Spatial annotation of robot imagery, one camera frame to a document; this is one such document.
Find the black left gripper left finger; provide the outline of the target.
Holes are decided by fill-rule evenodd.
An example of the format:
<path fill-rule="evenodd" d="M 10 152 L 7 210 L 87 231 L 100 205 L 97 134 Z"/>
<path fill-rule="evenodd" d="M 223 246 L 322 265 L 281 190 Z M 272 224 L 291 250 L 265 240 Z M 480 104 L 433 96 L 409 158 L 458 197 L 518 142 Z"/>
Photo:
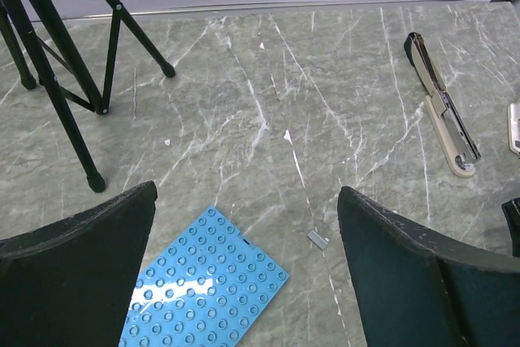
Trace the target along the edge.
<path fill-rule="evenodd" d="M 154 221 L 141 183 L 1 241 L 3 346 L 116 346 Z"/>

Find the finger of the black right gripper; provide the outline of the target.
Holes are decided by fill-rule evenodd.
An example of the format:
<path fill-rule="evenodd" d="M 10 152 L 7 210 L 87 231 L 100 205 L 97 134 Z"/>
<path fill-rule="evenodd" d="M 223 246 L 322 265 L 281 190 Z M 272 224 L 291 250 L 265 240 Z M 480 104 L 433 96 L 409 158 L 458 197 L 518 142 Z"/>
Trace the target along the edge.
<path fill-rule="evenodd" d="M 520 199 L 514 198 L 501 205 L 509 228 L 513 256 L 520 256 Z"/>

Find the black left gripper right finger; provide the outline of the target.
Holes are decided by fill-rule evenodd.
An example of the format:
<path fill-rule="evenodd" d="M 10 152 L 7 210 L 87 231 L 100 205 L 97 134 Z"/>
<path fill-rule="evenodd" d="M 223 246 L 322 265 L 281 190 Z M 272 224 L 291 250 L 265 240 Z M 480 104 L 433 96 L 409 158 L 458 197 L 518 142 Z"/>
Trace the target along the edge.
<path fill-rule="evenodd" d="M 519 256 L 454 240 L 348 186 L 337 213 L 368 345 L 518 345 Z"/>

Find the beige black large stapler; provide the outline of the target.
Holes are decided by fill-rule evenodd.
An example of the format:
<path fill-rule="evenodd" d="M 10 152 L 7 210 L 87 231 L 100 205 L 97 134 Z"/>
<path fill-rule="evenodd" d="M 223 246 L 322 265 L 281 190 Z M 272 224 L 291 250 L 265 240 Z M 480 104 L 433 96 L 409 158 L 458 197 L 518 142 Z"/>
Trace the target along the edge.
<path fill-rule="evenodd" d="M 442 76 L 431 58 L 421 34 L 411 32 L 404 50 L 427 91 L 425 105 L 452 173 L 469 179 L 481 159 L 475 142 L 464 125 Z"/>

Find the pale green small stapler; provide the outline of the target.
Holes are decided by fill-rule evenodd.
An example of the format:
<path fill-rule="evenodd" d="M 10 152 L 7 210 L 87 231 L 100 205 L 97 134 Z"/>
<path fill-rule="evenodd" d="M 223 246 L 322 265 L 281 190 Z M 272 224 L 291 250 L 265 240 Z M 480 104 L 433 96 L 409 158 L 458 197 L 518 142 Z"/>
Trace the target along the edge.
<path fill-rule="evenodd" d="M 507 124 L 509 149 L 516 155 L 520 155 L 519 139 L 519 103 L 511 103 L 507 109 Z"/>

